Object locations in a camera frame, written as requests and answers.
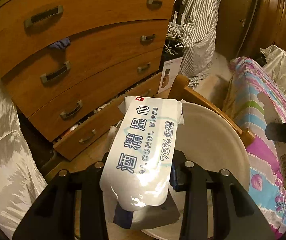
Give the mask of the red white medicine box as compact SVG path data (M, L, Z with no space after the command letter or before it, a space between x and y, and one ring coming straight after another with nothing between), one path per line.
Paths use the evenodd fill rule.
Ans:
M281 130L284 125L274 108L272 100L263 92L259 92L257 98L259 102L263 103L264 119L267 124L265 135L268 140L274 142L278 160L281 165L283 187L286 189L286 136L284 131Z

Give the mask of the alcohol wipes packet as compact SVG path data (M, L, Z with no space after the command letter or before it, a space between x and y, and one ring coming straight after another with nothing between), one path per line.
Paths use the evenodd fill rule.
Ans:
M169 187L182 103L127 96L121 109L125 116L100 180L107 218L131 230L175 223L180 213Z

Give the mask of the purple floral bed sheet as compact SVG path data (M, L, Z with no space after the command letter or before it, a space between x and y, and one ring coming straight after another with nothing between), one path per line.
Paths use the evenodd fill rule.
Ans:
M230 61L233 76L223 112L241 128L255 135L246 150L250 163L249 194L264 214L276 238L286 231L286 190L281 165L273 141L265 135L264 106L257 98L265 94L286 123L286 96L263 68L253 59L238 57Z

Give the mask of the white satin cloth left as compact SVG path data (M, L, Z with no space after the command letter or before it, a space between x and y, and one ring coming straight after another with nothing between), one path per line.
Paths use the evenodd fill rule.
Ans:
M12 238L47 183L21 131L17 109L0 82L0 229Z

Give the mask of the white plastic bucket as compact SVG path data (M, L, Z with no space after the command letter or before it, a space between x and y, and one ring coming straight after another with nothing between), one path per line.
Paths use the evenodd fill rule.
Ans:
M215 112L186 101L183 124L178 126L174 151L182 151L187 160L205 170L229 170L247 189L249 187L249 159L243 142L234 129ZM179 219L172 224L141 230L157 239L178 239L183 220L185 192L169 191L178 207Z

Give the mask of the dark wooden wardrobe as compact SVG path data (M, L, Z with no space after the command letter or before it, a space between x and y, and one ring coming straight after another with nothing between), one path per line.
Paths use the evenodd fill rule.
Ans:
M276 45L286 51L286 0L255 0L240 56L259 57L260 49Z

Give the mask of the white product box on floor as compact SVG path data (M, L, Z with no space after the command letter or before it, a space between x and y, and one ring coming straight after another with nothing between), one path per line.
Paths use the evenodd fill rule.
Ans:
M180 65L183 58L166 59L161 64L161 80L158 89L158 94L170 89L174 83L176 76L180 72Z

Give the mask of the dark wooden door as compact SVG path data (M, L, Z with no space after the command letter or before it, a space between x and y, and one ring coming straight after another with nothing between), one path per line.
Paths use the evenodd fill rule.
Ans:
M227 60L237 57L246 37L256 0L221 0L215 51Z

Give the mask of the grey striped cloth cover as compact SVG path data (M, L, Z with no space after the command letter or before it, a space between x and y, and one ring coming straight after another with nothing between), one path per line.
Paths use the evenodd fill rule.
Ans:
M221 0L182 0L188 22L183 32L184 55L180 74L195 89L210 73L216 43L216 27Z

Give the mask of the wooden chest of drawers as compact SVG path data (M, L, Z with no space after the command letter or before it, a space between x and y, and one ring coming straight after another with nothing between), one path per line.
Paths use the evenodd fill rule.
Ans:
M53 148L76 157L153 96L174 0L0 0L0 80ZM49 45L70 38L66 49Z

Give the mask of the blue cloth in drawer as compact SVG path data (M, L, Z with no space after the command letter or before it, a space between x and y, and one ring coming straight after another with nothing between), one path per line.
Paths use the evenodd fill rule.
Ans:
M71 44L70 38L66 37L64 39L52 43L51 45L49 45L49 48L63 50L66 49L68 46L70 46L70 44Z

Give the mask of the wooden chair frame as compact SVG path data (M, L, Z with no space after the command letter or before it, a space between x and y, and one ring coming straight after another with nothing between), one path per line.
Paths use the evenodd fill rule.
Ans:
M185 100L190 103L195 103L201 105L222 117L239 135L245 147L251 145L255 140L255 134L248 128L241 129L238 127L231 118L229 118L222 110L216 107L208 99L194 91L189 87L189 78L181 74L177 75L170 93L168 95L169 99L176 99L178 101Z

